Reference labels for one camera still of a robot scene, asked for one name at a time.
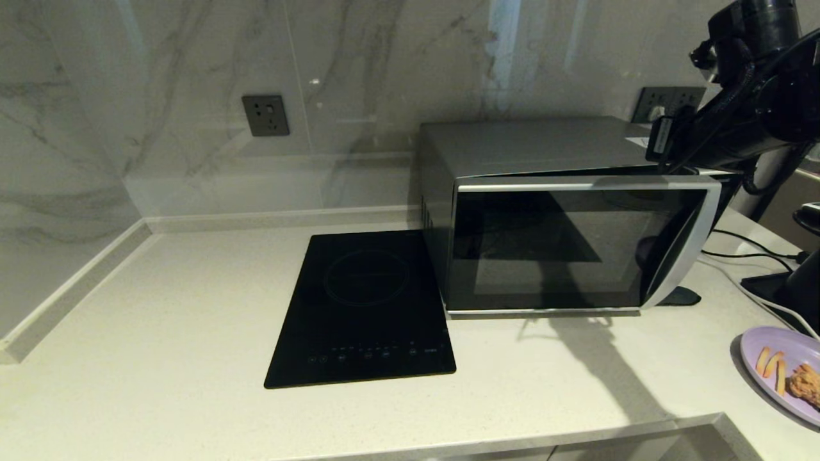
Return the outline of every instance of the microwave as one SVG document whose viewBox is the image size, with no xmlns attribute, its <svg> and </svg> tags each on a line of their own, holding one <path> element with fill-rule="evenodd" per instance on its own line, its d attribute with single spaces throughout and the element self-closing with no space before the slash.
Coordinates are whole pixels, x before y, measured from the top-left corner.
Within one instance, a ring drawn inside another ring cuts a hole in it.
<svg viewBox="0 0 820 461">
<path fill-rule="evenodd" d="M 421 222 L 451 317 L 663 301 L 711 231 L 721 184 L 661 176 L 612 117 L 420 129 Z"/>
</svg>

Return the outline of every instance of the white countertop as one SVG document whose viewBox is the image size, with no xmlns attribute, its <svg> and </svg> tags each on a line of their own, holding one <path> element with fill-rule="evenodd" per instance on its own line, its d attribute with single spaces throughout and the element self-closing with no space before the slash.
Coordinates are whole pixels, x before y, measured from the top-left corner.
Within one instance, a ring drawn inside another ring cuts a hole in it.
<svg viewBox="0 0 820 461">
<path fill-rule="evenodd" d="M 407 458 L 602 438 L 712 413 L 725 413 L 764 459 L 817 459 L 818 432 L 761 399 L 729 354 L 746 329 L 782 323 L 703 263 L 683 283 L 703 296 L 696 306 L 608 320 L 450 321 L 452 375 L 265 390 L 310 235 L 403 227 L 152 236 L 22 364 L 0 367 L 0 459 Z M 796 253 L 731 211 L 718 228 Z M 725 235 L 708 248 L 750 250 Z M 762 275 L 777 264 L 731 270 Z"/>
</svg>

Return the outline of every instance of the purple plate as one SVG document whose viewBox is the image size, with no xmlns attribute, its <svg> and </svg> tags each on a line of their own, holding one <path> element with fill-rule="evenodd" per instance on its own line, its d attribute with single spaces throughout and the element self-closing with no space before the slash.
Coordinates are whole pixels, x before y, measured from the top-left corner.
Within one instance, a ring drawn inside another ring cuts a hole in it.
<svg viewBox="0 0 820 461">
<path fill-rule="evenodd" d="M 784 408 L 804 421 L 820 427 L 820 411 L 809 405 L 805 400 L 797 399 L 789 394 L 780 396 L 775 390 L 777 372 L 768 378 L 763 378 L 755 371 L 760 351 L 769 348 L 769 358 L 777 352 L 783 352 L 786 361 L 786 375 L 788 377 L 802 363 L 807 363 L 815 372 L 820 372 L 820 342 L 814 338 L 785 328 L 774 326 L 758 326 L 750 328 L 740 338 L 740 353 L 743 355 L 743 364 L 767 394 L 775 399 Z"/>
</svg>

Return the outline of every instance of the wall outlet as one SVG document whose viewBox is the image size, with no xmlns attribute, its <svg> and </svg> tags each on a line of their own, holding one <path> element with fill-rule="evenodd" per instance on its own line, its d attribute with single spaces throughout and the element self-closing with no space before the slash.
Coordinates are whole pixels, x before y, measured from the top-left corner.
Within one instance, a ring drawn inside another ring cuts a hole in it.
<svg viewBox="0 0 820 461">
<path fill-rule="evenodd" d="M 281 96 L 243 96 L 242 104 L 254 136 L 287 136 L 288 117 Z"/>
<path fill-rule="evenodd" d="M 661 116 L 674 116 L 683 107 L 697 109 L 706 88 L 685 86 L 646 87 L 640 92 L 632 123 L 652 123 Z"/>
</svg>

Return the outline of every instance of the marble wall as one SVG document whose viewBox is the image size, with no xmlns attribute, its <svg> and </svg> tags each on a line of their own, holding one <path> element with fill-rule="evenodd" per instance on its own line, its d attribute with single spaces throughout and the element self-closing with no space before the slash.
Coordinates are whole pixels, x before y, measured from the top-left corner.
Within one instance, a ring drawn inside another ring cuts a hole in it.
<svg viewBox="0 0 820 461">
<path fill-rule="evenodd" d="M 613 115 L 699 85 L 727 0 L 44 0 L 145 216 L 402 204 L 423 121 Z M 820 2 L 799 2 L 806 30 Z M 282 94 L 253 138 L 240 97 Z"/>
<path fill-rule="evenodd" d="M 43 28 L 0 2 L 0 338 L 139 219 Z"/>
</svg>

